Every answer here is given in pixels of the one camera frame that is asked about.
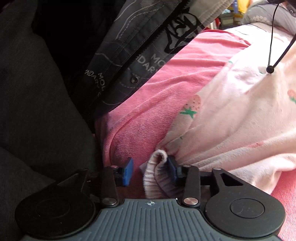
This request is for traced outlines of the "pink strawberry pajama pants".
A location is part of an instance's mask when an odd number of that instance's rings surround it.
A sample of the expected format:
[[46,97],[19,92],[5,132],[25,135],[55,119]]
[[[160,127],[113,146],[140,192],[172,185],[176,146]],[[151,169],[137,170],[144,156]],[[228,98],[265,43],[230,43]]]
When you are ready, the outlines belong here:
[[182,107],[145,165],[147,198],[175,198],[168,156],[201,171],[222,168],[266,193],[295,169],[295,47],[256,24],[251,42]]

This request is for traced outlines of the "pink terry blanket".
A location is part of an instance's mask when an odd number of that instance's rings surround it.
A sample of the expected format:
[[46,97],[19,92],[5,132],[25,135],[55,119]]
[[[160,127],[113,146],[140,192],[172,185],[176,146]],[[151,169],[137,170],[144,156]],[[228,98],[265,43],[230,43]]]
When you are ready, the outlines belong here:
[[[145,198],[145,165],[166,136],[176,115],[240,51],[250,46],[241,27],[204,31],[159,70],[143,87],[96,123],[107,165],[134,159],[131,184],[121,188],[125,198]],[[281,173],[270,193],[285,206],[287,217],[280,236],[295,240],[295,169]]]

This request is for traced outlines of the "operator dark printed jacket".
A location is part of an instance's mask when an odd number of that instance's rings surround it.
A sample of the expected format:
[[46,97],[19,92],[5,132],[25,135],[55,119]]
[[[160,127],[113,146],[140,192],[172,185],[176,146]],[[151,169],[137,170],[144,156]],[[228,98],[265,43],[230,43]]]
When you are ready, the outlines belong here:
[[95,121],[231,1],[1,1],[1,240],[30,194],[99,165]]

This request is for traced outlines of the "grey purple floral duvet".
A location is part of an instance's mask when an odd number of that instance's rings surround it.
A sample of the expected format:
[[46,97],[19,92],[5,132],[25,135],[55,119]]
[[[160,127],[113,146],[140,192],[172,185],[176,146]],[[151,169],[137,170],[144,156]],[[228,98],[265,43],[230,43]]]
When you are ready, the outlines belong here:
[[247,9],[242,19],[242,24],[263,23],[285,30],[291,35],[295,34],[295,6],[288,1],[276,6],[268,1],[255,1]]

